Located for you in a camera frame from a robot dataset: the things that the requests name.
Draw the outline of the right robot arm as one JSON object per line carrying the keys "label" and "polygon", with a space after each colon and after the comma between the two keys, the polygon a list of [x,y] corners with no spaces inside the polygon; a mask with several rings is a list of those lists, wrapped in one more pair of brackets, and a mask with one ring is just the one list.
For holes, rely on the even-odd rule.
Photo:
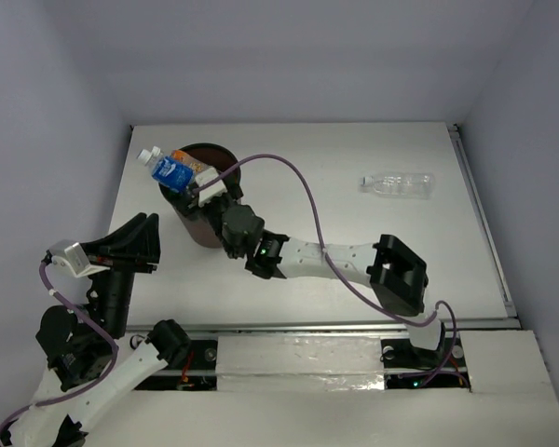
{"label": "right robot arm", "polygon": [[239,187],[204,206],[188,192],[163,188],[161,193],[198,238],[205,237],[230,259],[244,259],[246,270],[259,278],[328,278],[349,288],[370,288],[375,294],[371,306],[408,331],[408,344],[389,356],[396,366],[429,369],[443,361],[445,328],[425,305],[427,264],[397,237],[383,235],[362,245],[306,242],[266,230],[264,220],[241,204]]}

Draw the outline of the orange drink bottle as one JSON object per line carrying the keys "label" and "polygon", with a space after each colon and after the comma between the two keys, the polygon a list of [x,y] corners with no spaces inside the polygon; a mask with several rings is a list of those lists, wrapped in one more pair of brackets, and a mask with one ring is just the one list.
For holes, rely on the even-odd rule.
{"label": "orange drink bottle", "polygon": [[174,150],[170,154],[167,154],[159,147],[154,146],[151,150],[151,155],[155,157],[168,155],[171,159],[176,160],[190,168],[195,174],[200,174],[202,171],[205,171],[210,167],[204,162],[199,161],[193,156],[189,155],[186,151],[180,149]]}

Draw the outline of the clear unlabelled plastic bottle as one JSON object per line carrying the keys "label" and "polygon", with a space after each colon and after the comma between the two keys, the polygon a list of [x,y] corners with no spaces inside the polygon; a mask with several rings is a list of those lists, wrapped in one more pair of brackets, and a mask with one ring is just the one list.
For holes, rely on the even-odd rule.
{"label": "clear unlabelled plastic bottle", "polygon": [[430,173],[384,172],[360,178],[360,189],[385,198],[430,199],[434,176]]}

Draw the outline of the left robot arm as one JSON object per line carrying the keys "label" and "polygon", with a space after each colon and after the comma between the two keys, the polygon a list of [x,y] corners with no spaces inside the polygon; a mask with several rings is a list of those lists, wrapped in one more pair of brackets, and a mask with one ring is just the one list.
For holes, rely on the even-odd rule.
{"label": "left robot arm", "polygon": [[82,446],[122,397],[153,373],[182,365],[191,340],[173,319],[158,322],[119,360],[138,274],[157,270],[159,217],[140,212],[108,236],[48,248],[39,276],[57,304],[35,339],[47,363],[32,401],[0,425],[0,446]]}

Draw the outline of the blue label clear bottle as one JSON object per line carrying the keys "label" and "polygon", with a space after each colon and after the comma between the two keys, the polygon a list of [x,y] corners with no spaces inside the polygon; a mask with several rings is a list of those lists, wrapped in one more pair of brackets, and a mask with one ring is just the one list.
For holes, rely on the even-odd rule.
{"label": "blue label clear bottle", "polygon": [[175,193],[182,193],[195,177],[194,171],[188,166],[165,155],[157,146],[151,150],[142,149],[137,160],[148,168],[156,182]]}

